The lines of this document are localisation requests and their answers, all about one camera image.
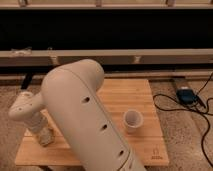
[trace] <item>small black hole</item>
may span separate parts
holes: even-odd
[[[88,103],[90,101],[89,97],[86,97],[85,99],[82,100],[82,103]]]
[[[104,126],[102,126],[101,131],[104,131],[105,129],[107,129],[107,125],[106,124]]]
[[[124,154],[124,151],[122,150],[122,151],[119,153],[118,157],[121,157],[123,154]]]

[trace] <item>white bar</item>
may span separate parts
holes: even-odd
[[[26,57],[72,57],[72,56],[174,56],[174,55],[213,55],[213,49],[137,49],[137,50],[32,50]],[[1,57],[17,57],[13,51],[0,51]]]
[[[18,4],[0,4],[1,9],[212,9],[212,4],[175,4],[169,7],[167,4],[102,4],[102,7],[96,7],[96,4],[29,4],[25,8]]]

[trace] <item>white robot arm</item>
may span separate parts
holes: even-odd
[[[40,98],[87,171],[145,171],[96,96],[103,80],[97,62],[82,60],[50,71],[33,98]]]

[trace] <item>dark background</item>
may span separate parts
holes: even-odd
[[[213,10],[0,10],[0,50],[213,48]]]

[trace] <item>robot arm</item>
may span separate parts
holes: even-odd
[[[60,66],[42,82],[43,104],[87,171],[145,171],[96,96],[103,80],[92,60]]]
[[[9,110],[9,117],[14,121],[22,121],[35,136],[38,143],[46,146],[54,141],[53,129],[40,110],[44,109],[41,93],[34,96],[29,91],[22,91]]]

